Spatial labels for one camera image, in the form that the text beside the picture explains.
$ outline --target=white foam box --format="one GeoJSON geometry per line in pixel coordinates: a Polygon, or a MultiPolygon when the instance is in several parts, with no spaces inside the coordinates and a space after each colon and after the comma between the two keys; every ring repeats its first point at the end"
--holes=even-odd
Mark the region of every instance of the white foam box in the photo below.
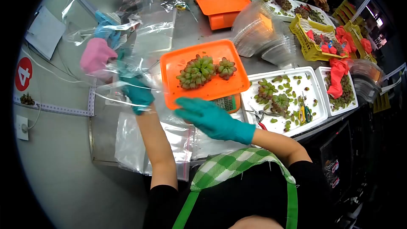
{"type": "MultiPolygon", "coordinates": [[[[279,6],[279,5],[277,5],[277,4],[273,4],[273,3],[272,3],[273,1],[274,1],[274,0],[268,1],[268,2],[267,2],[267,5],[274,7],[274,8],[275,8],[274,12],[277,14],[278,12],[280,12],[281,6],[279,6]]],[[[288,1],[291,3],[291,5],[292,5],[293,7],[291,8],[291,10],[286,11],[286,13],[291,14],[292,17],[290,17],[290,16],[285,16],[285,15],[283,15],[283,14],[277,14],[277,16],[278,16],[282,21],[292,22],[292,20],[295,18],[294,9],[295,9],[296,7],[298,7],[299,4],[298,4],[295,0],[288,0],[288,1]]]]}
{"type": "MultiPolygon", "coordinates": [[[[298,4],[298,6],[300,6],[300,5],[307,6],[307,3],[304,3],[304,2],[301,2],[301,1],[294,0],[294,2],[296,2],[298,4]]],[[[334,28],[336,28],[335,24],[333,24],[332,20],[328,17],[328,14],[326,14],[326,12],[324,10],[322,10],[321,8],[316,7],[316,6],[309,5],[309,7],[311,7],[311,9],[314,10],[314,11],[320,12],[321,17],[322,17],[322,21],[325,22],[328,26],[333,26],[334,28]]],[[[321,24],[319,22],[311,20],[309,17],[308,17],[308,20],[312,21],[312,22],[315,22],[315,23],[318,23],[318,24],[321,24]]]]}
{"type": "MultiPolygon", "coordinates": [[[[317,80],[317,77],[315,76],[314,69],[312,67],[298,67],[298,68],[293,68],[293,69],[285,69],[285,70],[278,70],[278,71],[273,71],[273,72],[268,72],[268,73],[262,73],[262,74],[253,74],[249,75],[248,78],[250,81],[252,81],[252,85],[250,88],[241,93],[241,106],[243,110],[243,116],[246,122],[250,124],[255,124],[257,128],[261,127],[257,124],[256,118],[253,114],[250,112],[247,112],[246,110],[252,110],[250,108],[250,105],[257,111],[262,110],[265,106],[265,104],[258,104],[256,100],[254,99],[254,96],[258,94],[258,81],[261,81],[263,78],[265,78],[268,82],[272,82],[272,79],[274,79],[277,76],[283,76],[287,75],[290,78],[290,86],[293,87],[293,91],[296,93],[296,98],[298,96],[304,95],[307,97],[307,100],[305,101],[305,105],[307,105],[312,112],[317,113],[315,116],[313,116],[313,120],[305,125],[295,125],[294,122],[291,123],[291,128],[288,132],[284,132],[284,126],[285,122],[287,119],[284,117],[273,117],[273,116],[264,116],[264,119],[262,123],[265,125],[268,131],[283,134],[285,136],[293,136],[297,135],[299,133],[302,133],[304,131],[307,131],[309,129],[312,129],[318,125],[320,125],[324,120],[328,118],[328,113],[325,107],[325,104],[323,103],[323,98],[322,98],[322,92],[321,88],[319,87],[319,83],[317,80]],[[301,76],[301,83],[297,84],[298,80],[294,79],[294,76],[301,76]],[[318,102],[317,106],[313,107],[313,100],[317,99],[318,102]],[[276,123],[271,123],[271,119],[277,119],[278,121],[276,123]]],[[[278,95],[278,94],[284,94],[287,88],[284,88],[283,90],[278,89],[278,85],[282,85],[283,83],[287,83],[287,80],[283,80],[281,83],[280,82],[275,82],[273,85],[276,87],[278,90],[278,93],[274,93],[273,95],[278,95]]],[[[291,113],[295,110],[299,110],[300,106],[294,105],[294,102],[289,103],[288,110],[291,111],[291,113]]]]}
{"type": "Polygon", "coordinates": [[[352,81],[352,77],[350,76],[350,72],[348,72],[348,76],[349,76],[349,79],[350,79],[350,84],[352,85],[354,100],[349,104],[348,107],[346,107],[346,108],[340,107],[339,110],[332,111],[331,106],[333,104],[331,104],[329,102],[329,97],[328,97],[329,94],[327,93],[328,90],[325,87],[326,82],[324,80],[324,78],[326,77],[326,74],[330,73],[330,70],[331,70],[330,67],[319,67],[319,68],[315,69],[315,75],[317,76],[319,86],[321,87],[321,90],[322,90],[323,102],[324,102],[324,104],[326,106],[326,109],[328,110],[328,115],[329,116],[335,116],[335,115],[338,115],[338,114],[341,114],[341,113],[344,113],[344,112],[347,112],[347,111],[350,111],[350,110],[353,110],[353,109],[357,108],[359,106],[359,104],[358,104],[357,98],[356,98],[355,87],[353,85],[353,81],[352,81]]]}

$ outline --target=black shirt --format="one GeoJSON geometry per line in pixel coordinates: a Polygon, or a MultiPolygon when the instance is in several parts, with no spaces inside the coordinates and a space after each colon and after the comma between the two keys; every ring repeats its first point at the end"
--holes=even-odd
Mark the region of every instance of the black shirt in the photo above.
{"type": "MultiPolygon", "coordinates": [[[[332,203],[321,168],[308,161],[293,163],[298,196],[297,228],[331,228],[332,203]]],[[[189,194],[168,185],[150,191],[143,228],[172,228],[189,194]]],[[[276,163],[255,165],[221,184],[201,191],[184,228],[229,228],[239,219],[258,215],[282,227],[287,217],[287,182],[276,163]]]]}

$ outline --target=scissors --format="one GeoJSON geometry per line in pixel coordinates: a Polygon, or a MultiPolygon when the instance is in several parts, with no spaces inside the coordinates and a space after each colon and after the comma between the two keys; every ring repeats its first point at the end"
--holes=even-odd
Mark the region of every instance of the scissors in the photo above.
{"type": "Polygon", "coordinates": [[[252,108],[252,110],[246,110],[246,111],[249,113],[252,113],[256,116],[257,124],[261,127],[261,129],[267,130],[266,126],[262,123],[262,120],[264,119],[264,115],[281,117],[280,114],[271,113],[271,112],[268,112],[265,110],[256,111],[250,104],[249,104],[249,106],[250,106],[250,108],[252,108]]]}
{"type": "Polygon", "coordinates": [[[191,8],[189,8],[189,6],[188,6],[187,3],[185,3],[184,6],[178,5],[178,6],[176,6],[176,8],[177,8],[178,10],[185,10],[185,9],[186,9],[187,11],[189,11],[189,12],[192,14],[192,16],[194,17],[195,21],[198,22],[198,20],[196,19],[194,13],[191,11],[191,8]]]}
{"type": "Polygon", "coordinates": [[[311,112],[309,111],[308,106],[305,105],[304,92],[302,93],[302,106],[300,108],[299,119],[301,123],[304,123],[305,121],[309,123],[311,121],[311,112]]]}

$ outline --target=power outlet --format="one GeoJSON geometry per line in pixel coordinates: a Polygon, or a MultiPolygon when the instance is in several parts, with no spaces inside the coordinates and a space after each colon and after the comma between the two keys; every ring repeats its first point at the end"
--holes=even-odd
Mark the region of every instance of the power outlet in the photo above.
{"type": "Polygon", "coordinates": [[[15,134],[18,139],[28,141],[28,119],[20,115],[15,116],[15,134]]]}

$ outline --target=teal glove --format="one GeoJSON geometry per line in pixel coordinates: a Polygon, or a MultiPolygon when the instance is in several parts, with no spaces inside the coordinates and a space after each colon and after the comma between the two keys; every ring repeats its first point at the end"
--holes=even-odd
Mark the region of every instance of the teal glove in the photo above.
{"type": "Polygon", "coordinates": [[[233,119],[213,102],[199,98],[179,98],[176,103],[182,108],[176,109],[175,114],[193,123],[209,137],[246,145],[252,142],[256,126],[233,119]]]}
{"type": "Polygon", "coordinates": [[[132,106],[136,115],[141,115],[144,111],[148,110],[149,105],[154,101],[151,89],[143,84],[141,79],[140,75],[132,78],[120,77],[121,81],[130,84],[122,87],[123,93],[129,97],[131,103],[140,105],[132,106]]]}

